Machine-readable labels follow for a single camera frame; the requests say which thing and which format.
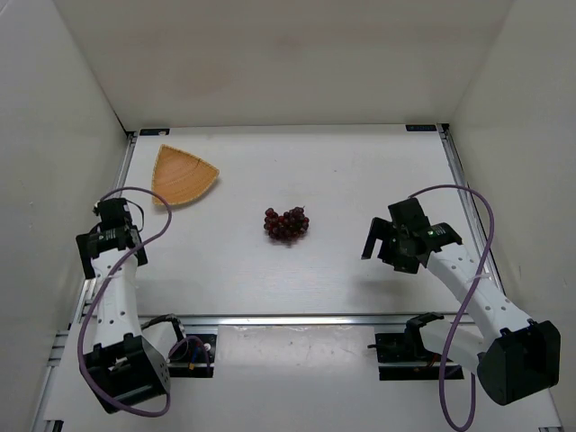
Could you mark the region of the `dark red fake grapes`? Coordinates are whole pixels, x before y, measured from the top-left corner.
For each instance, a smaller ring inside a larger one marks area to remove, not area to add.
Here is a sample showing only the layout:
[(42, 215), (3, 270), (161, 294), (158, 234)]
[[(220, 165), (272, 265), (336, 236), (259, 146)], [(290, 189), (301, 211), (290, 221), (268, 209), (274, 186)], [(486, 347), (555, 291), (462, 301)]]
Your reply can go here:
[(272, 241), (291, 244), (305, 237), (309, 227), (310, 219), (304, 207), (296, 206), (284, 212), (274, 208), (265, 210), (263, 229)]

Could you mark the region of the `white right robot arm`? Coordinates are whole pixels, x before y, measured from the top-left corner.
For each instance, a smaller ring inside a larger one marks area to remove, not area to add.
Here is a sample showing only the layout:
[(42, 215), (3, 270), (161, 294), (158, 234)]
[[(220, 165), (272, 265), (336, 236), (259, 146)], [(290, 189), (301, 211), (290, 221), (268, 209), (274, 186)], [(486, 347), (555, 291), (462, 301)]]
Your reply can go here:
[(478, 275), (475, 260), (448, 224), (409, 232), (375, 218), (362, 257), (371, 258), (376, 245), (385, 264), (408, 274), (426, 268), (463, 305), (480, 333), (458, 329), (447, 357), (471, 372), (494, 402), (505, 406), (559, 382), (559, 330), (548, 320), (534, 321), (490, 278)]

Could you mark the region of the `aluminium table rail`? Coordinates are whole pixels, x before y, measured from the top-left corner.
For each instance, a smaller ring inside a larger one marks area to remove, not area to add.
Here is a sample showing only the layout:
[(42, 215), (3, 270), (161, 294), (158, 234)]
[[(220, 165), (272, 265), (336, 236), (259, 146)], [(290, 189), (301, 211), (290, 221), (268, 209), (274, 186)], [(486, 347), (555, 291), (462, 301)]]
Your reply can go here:
[[(443, 143), (448, 165), (452, 172), (454, 182), (457, 185), (469, 187), (465, 177), (462, 160), (458, 154), (452, 133), (450, 131), (450, 125), (448, 123), (438, 123), (436, 126), (440, 135), (440, 139)], [(487, 235), (489, 233), (488, 227), (485, 226), (482, 222), (480, 213), (480, 210), (484, 209), (484, 205), (482, 202), (480, 202), (481, 208), (479, 209), (476, 203), (476, 196), (466, 191), (459, 190), (458, 195), (463, 206), (463, 211), (469, 226), (469, 231), (472, 235), (472, 243), (475, 254), (477, 257), (480, 257), (486, 246), (486, 240), (488, 239)], [(489, 252), (489, 255), (485, 261), (484, 272), (490, 276), (490, 279), (504, 293), (505, 290), (500, 278), (500, 273), (491, 252)]]
[[(121, 163), (116, 171), (113, 182), (108, 185), (104, 190), (109, 192), (112, 189), (116, 189), (120, 186), (124, 186), (128, 169), (130, 167), (134, 147), (136, 145), (137, 137), (139, 136), (137, 130), (130, 130), (126, 133), (125, 144), (122, 147), (122, 158)], [(37, 393), (37, 400), (35, 402), (32, 423), (29, 427), (30, 431), (61, 431), (64, 421), (61, 419), (46, 420), (44, 418), (46, 407), (52, 393), (52, 388), (54, 386), (56, 371), (59, 366), (61, 357), (64, 353), (64, 348), (67, 343), (68, 332), (71, 326), (77, 322), (78, 318), (81, 316), (81, 312), (87, 302), (87, 296), (93, 289), (94, 284), (92, 282), (86, 282), (84, 279), (84, 272), (82, 269), (79, 270), (79, 274), (75, 279), (75, 283), (72, 285), (73, 291), (71, 292), (70, 299), (73, 300), (71, 303), (72, 309), (65, 315), (66, 321), (57, 327), (56, 332), (53, 334), (53, 338), (50, 340), (50, 351), (49, 357), (46, 361), (45, 368), (43, 371), (42, 381), (40, 389)]]
[(409, 319), (419, 315), (418, 312), (400, 314), (236, 314), (236, 315), (184, 315), (177, 317), (185, 326), (385, 326), (404, 325)]

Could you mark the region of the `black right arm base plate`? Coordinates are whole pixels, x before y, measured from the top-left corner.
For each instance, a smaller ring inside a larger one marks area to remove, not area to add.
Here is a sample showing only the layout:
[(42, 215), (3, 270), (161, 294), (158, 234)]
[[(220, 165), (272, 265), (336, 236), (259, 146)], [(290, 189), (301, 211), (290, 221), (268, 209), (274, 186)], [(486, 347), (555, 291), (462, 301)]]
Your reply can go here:
[(415, 355), (402, 333), (376, 333), (374, 343), (368, 348), (376, 352), (381, 382), (437, 381), (439, 378), (440, 354)]

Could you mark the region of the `aluminium left table rail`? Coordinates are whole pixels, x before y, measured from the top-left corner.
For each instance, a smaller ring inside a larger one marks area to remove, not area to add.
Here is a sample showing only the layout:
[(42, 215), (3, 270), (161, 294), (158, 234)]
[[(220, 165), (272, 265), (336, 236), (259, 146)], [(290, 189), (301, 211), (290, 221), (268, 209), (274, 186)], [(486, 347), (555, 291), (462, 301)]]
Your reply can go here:
[[(116, 189), (120, 186), (124, 186), (128, 169), (130, 167), (134, 147), (136, 145), (137, 137), (139, 136), (137, 130), (130, 130), (126, 133), (125, 144), (122, 147), (122, 158), (121, 163), (116, 171), (113, 182), (108, 185), (104, 190), (109, 192), (112, 189)], [(46, 407), (52, 393), (52, 388), (54, 386), (56, 371), (59, 366), (61, 357), (64, 353), (64, 348), (67, 343), (68, 332), (71, 326), (77, 322), (78, 318), (81, 316), (81, 312), (87, 302), (87, 296), (93, 289), (94, 284), (92, 282), (86, 282), (84, 279), (84, 272), (82, 269), (79, 270), (79, 274), (75, 279), (75, 283), (72, 285), (73, 291), (71, 292), (70, 299), (73, 300), (71, 303), (72, 309), (65, 315), (66, 321), (57, 327), (56, 332), (53, 334), (53, 338), (50, 340), (50, 351), (49, 357), (46, 361), (45, 368), (43, 371), (42, 381), (40, 389), (37, 393), (37, 400), (35, 402), (32, 423), (29, 427), (30, 431), (61, 431), (64, 421), (61, 419), (46, 420), (44, 418)]]

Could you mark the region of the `aluminium right table rail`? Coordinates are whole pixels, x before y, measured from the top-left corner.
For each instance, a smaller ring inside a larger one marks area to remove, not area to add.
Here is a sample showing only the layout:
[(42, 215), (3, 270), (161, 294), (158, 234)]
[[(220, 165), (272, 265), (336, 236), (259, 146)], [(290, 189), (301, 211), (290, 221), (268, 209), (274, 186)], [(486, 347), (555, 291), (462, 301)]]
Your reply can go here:
[[(450, 125), (448, 123), (438, 123), (436, 126), (440, 135), (440, 139), (443, 143), (448, 165), (452, 172), (454, 182), (457, 185), (469, 187), (465, 177), (462, 160), (458, 154), (452, 133), (450, 131)], [(463, 206), (463, 211), (469, 226), (469, 231), (472, 235), (472, 243), (475, 254), (477, 257), (480, 257), (486, 246), (486, 240), (488, 239), (487, 235), (489, 233), (488, 227), (485, 226), (482, 222), (480, 213), (480, 210), (484, 209), (484, 205), (482, 202), (480, 202), (481, 208), (479, 209), (476, 203), (476, 196), (466, 191), (459, 190), (458, 195)], [(500, 273), (491, 252), (489, 252), (489, 255), (485, 261), (484, 272), (490, 276), (490, 279), (504, 293), (505, 290), (500, 278)]]

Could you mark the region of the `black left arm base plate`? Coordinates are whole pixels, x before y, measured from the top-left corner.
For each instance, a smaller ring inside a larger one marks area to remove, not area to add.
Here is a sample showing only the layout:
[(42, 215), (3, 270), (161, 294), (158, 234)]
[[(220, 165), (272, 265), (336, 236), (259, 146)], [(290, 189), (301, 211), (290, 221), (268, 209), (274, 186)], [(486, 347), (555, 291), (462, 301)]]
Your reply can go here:
[(191, 335), (178, 342), (168, 355), (171, 378), (212, 378), (217, 348), (216, 334)]

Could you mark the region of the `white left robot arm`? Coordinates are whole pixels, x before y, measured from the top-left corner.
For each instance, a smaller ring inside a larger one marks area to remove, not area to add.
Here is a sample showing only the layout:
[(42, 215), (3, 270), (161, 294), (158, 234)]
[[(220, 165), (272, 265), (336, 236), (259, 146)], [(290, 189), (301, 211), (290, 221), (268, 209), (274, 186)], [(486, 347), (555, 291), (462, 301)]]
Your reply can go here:
[(173, 314), (140, 323), (136, 272), (148, 260), (135, 229), (92, 230), (76, 237), (85, 276), (98, 291), (78, 335), (79, 372), (103, 409), (154, 419), (168, 409), (140, 404), (170, 396), (168, 359), (185, 338)]

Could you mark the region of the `woven triangular fruit basket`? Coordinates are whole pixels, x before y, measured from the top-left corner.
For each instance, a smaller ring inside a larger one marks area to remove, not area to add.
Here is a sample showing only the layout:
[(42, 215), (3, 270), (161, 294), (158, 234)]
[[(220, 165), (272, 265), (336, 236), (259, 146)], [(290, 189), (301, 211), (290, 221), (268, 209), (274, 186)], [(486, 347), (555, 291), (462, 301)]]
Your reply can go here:
[(161, 145), (154, 165), (151, 190), (172, 206), (202, 198), (220, 175), (209, 162), (168, 145)]

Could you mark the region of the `aluminium front table rail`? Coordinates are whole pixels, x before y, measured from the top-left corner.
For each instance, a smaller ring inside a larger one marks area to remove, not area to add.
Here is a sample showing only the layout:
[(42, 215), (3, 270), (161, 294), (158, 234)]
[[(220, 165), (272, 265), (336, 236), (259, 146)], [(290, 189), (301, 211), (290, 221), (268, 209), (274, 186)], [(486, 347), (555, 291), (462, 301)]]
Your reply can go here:
[(409, 319), (419, 315), (418, 312), (400, 314), (236, 314), (236, 315), (184, 315), (177, 317), (185, 326), (385, 326), (404, 325)]

